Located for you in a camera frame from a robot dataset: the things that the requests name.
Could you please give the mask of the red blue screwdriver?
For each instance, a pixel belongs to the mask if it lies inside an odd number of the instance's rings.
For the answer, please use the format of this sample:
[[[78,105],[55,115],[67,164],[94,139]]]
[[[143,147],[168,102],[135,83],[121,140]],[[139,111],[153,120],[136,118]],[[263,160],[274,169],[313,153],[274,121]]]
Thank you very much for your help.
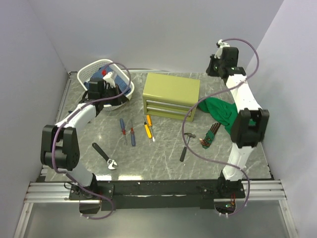
[[[135,132],[134,132],[132,121],[131,121],[131,128],[130,128],[130,137],[131,137],[131,145],[133,147],[135,147],[136,146],[136,140],[135,140]]]

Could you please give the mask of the olive green tool chest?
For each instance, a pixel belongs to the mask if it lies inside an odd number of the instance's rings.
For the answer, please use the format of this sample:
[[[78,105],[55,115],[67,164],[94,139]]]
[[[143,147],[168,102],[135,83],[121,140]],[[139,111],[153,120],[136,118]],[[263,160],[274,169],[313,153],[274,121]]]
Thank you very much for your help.
[[[159,73],[148,73],[143,89],[146,115],[193,121],[199,100],[200,80]]]

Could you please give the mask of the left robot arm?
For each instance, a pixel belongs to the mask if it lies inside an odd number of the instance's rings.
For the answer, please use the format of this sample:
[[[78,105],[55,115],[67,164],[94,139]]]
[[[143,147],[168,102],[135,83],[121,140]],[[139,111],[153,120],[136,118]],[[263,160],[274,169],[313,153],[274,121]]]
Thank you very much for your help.
[[[98,195],[96,176],[80,163],[80,149],[77,132],[97,117],[105,104],[118,106],[127,101],[125,93],[131,80],[121,90],[112,78],[93,78],[89,88],[82,95],[77,107],[62,121],[46,125],[42,130],[40,160],[43,165],[65,174],[81,186],[81,194],[87,199]]]

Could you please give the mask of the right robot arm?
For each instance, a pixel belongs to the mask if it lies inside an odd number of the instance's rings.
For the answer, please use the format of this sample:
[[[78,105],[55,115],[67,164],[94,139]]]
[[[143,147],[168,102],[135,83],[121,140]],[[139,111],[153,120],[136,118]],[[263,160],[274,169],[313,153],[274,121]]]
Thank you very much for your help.
[[[224,198],[234,192],[231,181],[242,179],[242,170],[257,144],[263,141],[269,119],[269,111],[257,103],[245,70],[238,66],[238,56],[238,48],[219,45],[217,52],[211,55],[206,70],[209,76],[218,76],[224,81],[237,108],[237,117],[230,132],[232,149],[228,165],[221,172],[225,180],[217,185],[217,193]]]

